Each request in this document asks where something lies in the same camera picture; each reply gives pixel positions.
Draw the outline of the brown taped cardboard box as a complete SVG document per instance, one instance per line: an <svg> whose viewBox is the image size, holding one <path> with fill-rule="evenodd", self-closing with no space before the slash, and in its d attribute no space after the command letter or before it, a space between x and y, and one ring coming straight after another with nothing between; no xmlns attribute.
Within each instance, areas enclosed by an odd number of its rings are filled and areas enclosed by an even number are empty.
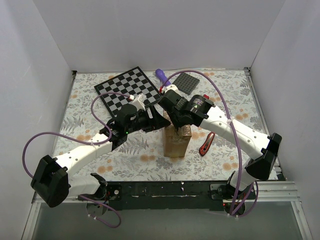
<svg viewBox="0 0 320 240"><path fill-rule="evenodd" d="M192 130L190 125L176 129L173 124L162 129L163 155L169 158L185 156Z"/></svg>

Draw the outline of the red black utility knife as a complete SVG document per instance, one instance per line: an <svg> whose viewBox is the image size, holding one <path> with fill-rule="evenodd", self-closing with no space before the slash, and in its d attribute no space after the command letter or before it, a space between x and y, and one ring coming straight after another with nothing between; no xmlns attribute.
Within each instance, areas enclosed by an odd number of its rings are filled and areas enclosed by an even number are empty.
<svg viewBox="0 0 320 240"><path fill-rule="evenodd" d="M215 135L216 135L216 134L215 134L214 132L210 132L210 133L207 135L204 143L203 143L203 144L201 145L201 147L199 148L199 154L200 154L202 157L205 156L206 153L209 151L209 149L210 149L210 147L211 147L211 145L212 145L212 142L213 142L213 140L214 140L214 138L215 138Z"/></svg>

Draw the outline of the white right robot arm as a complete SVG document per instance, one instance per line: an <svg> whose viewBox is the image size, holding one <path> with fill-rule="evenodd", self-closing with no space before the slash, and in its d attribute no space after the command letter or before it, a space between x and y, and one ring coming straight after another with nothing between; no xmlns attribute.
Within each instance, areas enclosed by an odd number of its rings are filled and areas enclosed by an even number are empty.
<svg viewBox="0 0 320 240"><path fill-rule="evenodd" d="M239 144L250 159L232 174L226 186L227 195L237 199L256 180L266 181L278 157L282 137L260 133L241 122L229 120L226 114L208 98L194 95L187 100L176 91L164 91L159 105L167 112L176 128L195 125L214 132L232 144Z"/></svg>

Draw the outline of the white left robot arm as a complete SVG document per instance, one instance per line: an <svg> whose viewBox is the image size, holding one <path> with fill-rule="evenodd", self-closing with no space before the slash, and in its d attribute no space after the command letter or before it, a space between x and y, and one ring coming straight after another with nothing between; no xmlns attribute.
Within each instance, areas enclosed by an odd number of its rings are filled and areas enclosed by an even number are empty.
<svg viewBox="0 0 320 240"><path fill-rule="evenodd" d="M125 104L87 144L54 158L44 156L39 161L31 187L51 208L68 197L85 195L102 200L107 195L107 181L96 173L84 177L75 177L75 173L125 143L128 134L140 130L148 133L170 124L154 106L143 110Z"/></svg>

